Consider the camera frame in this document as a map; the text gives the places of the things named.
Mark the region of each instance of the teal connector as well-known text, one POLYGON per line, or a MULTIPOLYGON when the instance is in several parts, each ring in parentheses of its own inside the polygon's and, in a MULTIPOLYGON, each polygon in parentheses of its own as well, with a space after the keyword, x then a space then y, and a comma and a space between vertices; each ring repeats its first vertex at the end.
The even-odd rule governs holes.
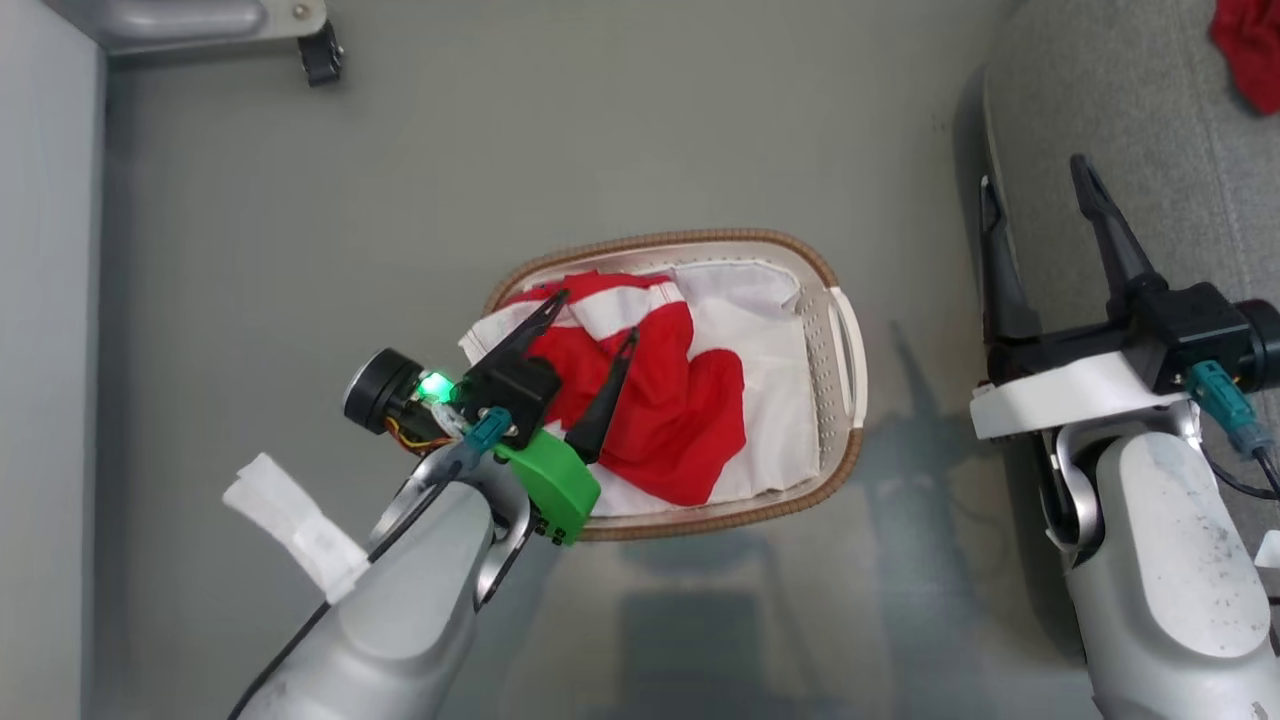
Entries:
POLYGON ((480 421, 472 425, 471 430, 462 437, 462 442, 474 447, 479 455, 484 455, 502 442, 507 428, 511 427, 511 413, 502 407, 492 407, 480 421))
POLYGON ((1192 366, 1187 392, 1222 427, 1226 438, 1231 441, 1231 447, 1242 457, 1252 459, 1256 450, 1275 445, 1271 430, 1258 423, 1258 415, 1253 411, 1249 398, 1216 360, 1206 360, 1192 366))

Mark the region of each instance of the basket handle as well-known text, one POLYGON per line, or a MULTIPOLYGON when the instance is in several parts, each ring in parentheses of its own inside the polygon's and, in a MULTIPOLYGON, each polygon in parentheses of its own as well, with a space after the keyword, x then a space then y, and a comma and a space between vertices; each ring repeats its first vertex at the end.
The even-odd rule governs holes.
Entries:
POLYGON ((858 315, 840 286, 828 288, 832 304, 827 307, 831 333, 837 338, 836 363, 840 370, 840 391, 845 400, 845 415, 852 427, 860 428, 867 420, 867 348, 858 327, 858 315))

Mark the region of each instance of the gray fabric surface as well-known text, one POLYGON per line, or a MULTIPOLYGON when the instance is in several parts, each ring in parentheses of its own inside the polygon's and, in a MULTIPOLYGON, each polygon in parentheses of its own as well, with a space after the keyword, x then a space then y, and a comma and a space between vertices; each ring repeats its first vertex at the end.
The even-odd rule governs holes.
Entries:
MULTIPOLYGON (((1106 284, 1068 158, 1087 152, 1175 287, 1280 300, 1280 117, 1261 118, 1208 38, 1213 0, 1036 0, 1001 35, 987 122, 1018 261, 1046 329, 1103 319, 1106 284)), ((1260 414, 1280 428, 1280 398, 1260 414)), ((1245 482, 1216 428, 1210 450, 1245 482)), ((1280 509, 1233 492, 1253 551, 1280 509)), ((1280 583, 1267 583, 1280 589, 1280 583)))

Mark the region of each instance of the green led light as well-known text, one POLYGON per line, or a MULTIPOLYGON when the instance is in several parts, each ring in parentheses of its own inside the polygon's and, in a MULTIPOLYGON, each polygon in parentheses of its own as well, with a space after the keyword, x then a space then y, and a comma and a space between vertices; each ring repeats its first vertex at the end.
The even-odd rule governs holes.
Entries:
POLYGON ((453 395, 453 382, 440 373, 431 373, 417 383, 417 393, 422 397, 433 397, 438 401, 447 401, 453 395))

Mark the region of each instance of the white tape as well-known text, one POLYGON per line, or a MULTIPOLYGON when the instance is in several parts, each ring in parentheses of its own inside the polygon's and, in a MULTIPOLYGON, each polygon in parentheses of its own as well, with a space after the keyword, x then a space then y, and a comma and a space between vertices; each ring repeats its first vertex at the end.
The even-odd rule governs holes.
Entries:
POLYGON ((223 493, 223 502, 280 542, 337 605, 369 570, 365 551, 333 520, 325 518, 311 496, 262 452, 241 468, 239 479, 223 493))

